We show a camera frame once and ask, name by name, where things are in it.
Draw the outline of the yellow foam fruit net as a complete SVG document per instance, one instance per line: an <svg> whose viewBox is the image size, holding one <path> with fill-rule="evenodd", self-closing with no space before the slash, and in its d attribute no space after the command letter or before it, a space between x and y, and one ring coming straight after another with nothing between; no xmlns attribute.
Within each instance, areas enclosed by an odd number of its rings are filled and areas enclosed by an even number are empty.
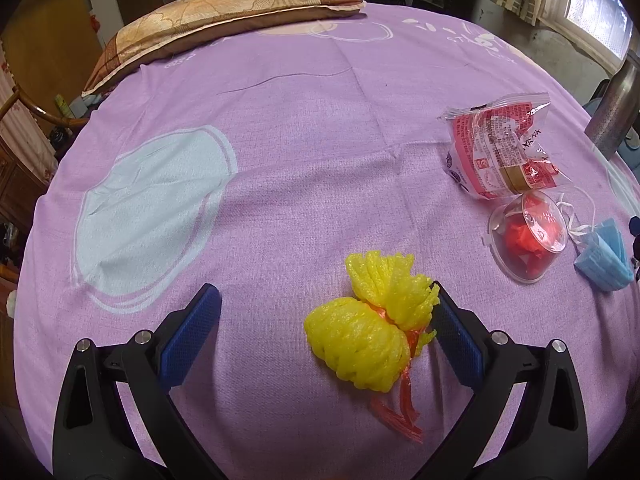
<svg viewBox="0 0 640 480"><path fill-rule="evenodd" d="M440 287L412 272L414 255L351 254L345 269L352 296L312 310L304 332L311 352L343 382L374 393L370 409L387 427L420 443L411 365L436 337Z"/></svg>

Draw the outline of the clear cup with red wrappers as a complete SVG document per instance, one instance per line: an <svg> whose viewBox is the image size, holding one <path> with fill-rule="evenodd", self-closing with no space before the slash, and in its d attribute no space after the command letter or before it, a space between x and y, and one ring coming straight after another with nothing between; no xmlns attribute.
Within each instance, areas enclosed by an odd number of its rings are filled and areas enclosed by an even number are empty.
<svg viewBox="0 0 640 480"><path fill-rule="evenodd" d="M502 272L526 285L542 279L567 242L559 207L540 191L527 191L497 207L483 236L483 245Z"/></svg>

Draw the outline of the red clear snack bag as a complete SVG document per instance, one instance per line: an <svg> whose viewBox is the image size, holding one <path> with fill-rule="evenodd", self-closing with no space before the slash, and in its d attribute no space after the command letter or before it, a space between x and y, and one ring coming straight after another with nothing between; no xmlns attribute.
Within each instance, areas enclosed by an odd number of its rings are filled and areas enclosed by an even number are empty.
<svg viewBox="0 0 640 480"><path fill-rule="evenodd" d="M571 185L539 142L549 108L546 92L448 108L440 116L450 134L446 173L476 200Z"/></svg>

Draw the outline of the blue face mask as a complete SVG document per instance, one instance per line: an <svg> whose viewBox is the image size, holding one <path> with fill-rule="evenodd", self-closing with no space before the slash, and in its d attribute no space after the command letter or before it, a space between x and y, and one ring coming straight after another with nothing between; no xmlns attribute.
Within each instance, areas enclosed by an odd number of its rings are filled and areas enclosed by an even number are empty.
<svg viewBox="0 0 640 480"><path fill-rule="evenodd" d="M567 234L578 250L574 267L601 292L616 292L634 280L622 232L613 218L597 224L578 224L575 207L556 203L566 220Z"/></svg>

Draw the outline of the blue cushioned chair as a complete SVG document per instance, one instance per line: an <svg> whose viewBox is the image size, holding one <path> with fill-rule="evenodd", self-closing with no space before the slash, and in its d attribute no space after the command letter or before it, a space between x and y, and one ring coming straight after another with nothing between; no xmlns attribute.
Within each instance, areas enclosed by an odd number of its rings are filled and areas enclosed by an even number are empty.
<svg viewBox="0 0 640 480"><path fill-rule="evenodd" d="M585 134L606 160L631 139L632 152L639 151L639 84L616 84L604 80L585 105L590 118Z"/></svg>

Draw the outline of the steel water bottle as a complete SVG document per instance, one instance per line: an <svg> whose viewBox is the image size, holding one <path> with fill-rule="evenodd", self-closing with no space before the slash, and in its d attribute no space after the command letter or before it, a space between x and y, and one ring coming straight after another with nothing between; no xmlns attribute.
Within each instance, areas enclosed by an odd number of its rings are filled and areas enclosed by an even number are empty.
<svg viewBox="0 0 640 480"><path fill-rule="evenodd" d="M608 81L585 134L605 159L611 159L639 115L639 57L627 52L620 70Z"/></svg>

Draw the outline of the purple bed sheet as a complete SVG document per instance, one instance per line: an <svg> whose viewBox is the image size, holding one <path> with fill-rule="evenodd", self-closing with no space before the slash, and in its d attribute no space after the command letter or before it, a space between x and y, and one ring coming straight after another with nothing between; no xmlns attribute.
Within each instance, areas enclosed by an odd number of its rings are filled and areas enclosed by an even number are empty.
<svg viewBox="0 0 640 480"><path fill-rule="evenodd" d="M370 412L369 396L311 353L303 322L352 289L353 252L414 255L491 330L564 340L582 389L589 454L639 393L639 303L603 295L567 249L542 280L511 281L483 243L494 204L446 173L442 115L548 94L540 142L582 221L626 226L588 113L553 77L480 26L369 4L350 20L249 32L140 67L92 114L38 200L17 287L17 396L49 463L74 345L152 330L210 283L216 333L172 393L232 479L408 479L469 400L437 344L411 370L424 439Z"/></svg>

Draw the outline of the window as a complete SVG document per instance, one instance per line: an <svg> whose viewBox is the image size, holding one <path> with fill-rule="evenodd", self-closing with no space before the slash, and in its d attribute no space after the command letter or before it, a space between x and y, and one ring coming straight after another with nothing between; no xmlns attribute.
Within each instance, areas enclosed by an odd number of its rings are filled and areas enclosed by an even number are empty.
<svg viewBox="0 0 640 480"><path fill-rule="evenodd" d="M620 69L634 38L634 22L620 0L544 0L539 19L610 74Z"/></svg>

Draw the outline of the red patterned curtain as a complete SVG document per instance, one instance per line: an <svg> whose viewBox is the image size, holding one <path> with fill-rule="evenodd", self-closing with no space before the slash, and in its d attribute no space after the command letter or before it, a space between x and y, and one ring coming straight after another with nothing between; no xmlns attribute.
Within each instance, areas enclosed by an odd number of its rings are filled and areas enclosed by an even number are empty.
<svg viewBox="0 0 640 480"><path fill-rule="evenodd" d="M58 169L54 149L32 113L21 102L15 102L1 119L1 137L41 182L51 182Z"/></svg>

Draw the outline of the brown floral pillow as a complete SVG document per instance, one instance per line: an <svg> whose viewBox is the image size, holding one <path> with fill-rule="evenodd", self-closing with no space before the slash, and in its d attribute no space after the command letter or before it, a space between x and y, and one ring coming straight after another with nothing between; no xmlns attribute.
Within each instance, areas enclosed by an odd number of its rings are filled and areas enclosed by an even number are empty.
<svg viewBox="0 0 640 480"><path fill-rule="evenodd" d="M82 94L102 93L142 64L209 41L286 24L348 18L365 5L363 0L176 0L119 29Z"/></svg>

